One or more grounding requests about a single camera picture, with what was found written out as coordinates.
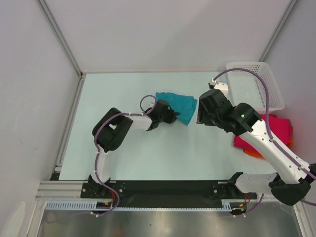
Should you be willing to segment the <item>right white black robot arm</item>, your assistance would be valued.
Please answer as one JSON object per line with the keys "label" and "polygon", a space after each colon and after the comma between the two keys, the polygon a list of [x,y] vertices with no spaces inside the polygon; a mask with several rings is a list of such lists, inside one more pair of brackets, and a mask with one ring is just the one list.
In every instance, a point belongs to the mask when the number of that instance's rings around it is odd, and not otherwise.
{"label": "right white black robot arm", "polygon": [[239,136],[275,169],[272,174],[237,172],[228,185],[231,197],[239,198],[244,193],[271,194],[278,201],[293,206],[307,195],[316,177],[315,164],[300,159],[268,132],[267,120],[254,108],[246,103],[233,106],[219,89],[205,92],[198,102],[198,124],[216,126]]}

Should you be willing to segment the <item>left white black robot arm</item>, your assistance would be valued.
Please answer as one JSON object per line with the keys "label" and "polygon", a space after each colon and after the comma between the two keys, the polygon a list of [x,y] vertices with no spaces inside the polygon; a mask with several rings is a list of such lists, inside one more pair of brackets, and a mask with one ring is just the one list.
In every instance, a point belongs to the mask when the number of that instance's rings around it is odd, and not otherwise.
{"label": "left white black robot arm", "polygon": [[100,198],[108,192],[116,196],[109,186],[111,154],[122,145],[128,132],[151,131],[161,123],[173,124],[180,114],[167,101],[157,98],[147,109],[141,108],[140,113],[123,113],[111,108],[92,130],[96,158],[87,180],[92,192]]}

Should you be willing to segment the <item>teal t shirt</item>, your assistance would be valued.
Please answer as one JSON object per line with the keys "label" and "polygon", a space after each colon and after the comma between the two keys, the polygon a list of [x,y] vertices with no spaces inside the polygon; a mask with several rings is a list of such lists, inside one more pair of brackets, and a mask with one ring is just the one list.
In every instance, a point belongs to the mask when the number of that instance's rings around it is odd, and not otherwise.
{"label": "teal t shirt", "polygon": [[197,99],[193,96],[179,95],[171,92],[157,92],[156,98],[167,101],[171,108],[179,112],[177,119],[188,126],[197,107]]}

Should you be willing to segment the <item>white plastic perforated basket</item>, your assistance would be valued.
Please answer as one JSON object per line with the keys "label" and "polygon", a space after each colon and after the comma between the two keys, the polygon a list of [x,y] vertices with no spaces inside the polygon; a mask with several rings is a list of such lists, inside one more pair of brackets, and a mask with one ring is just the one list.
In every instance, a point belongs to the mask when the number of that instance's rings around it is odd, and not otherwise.
{"label": "white plastic perforated basket", "polygon": [[[279,89],[275,75],[271,67],[265,62],[230,62],[226,69],[243,68],[253,71],[260,76],[269,93],[269,112],[281,111],[285,103]],[[244,71],[232,71],[227,73],[230,101],[236,106],[239,103],[247,103],[257,112],[264,114],[266,110],[266,94],[260,80],[254,75]]]}

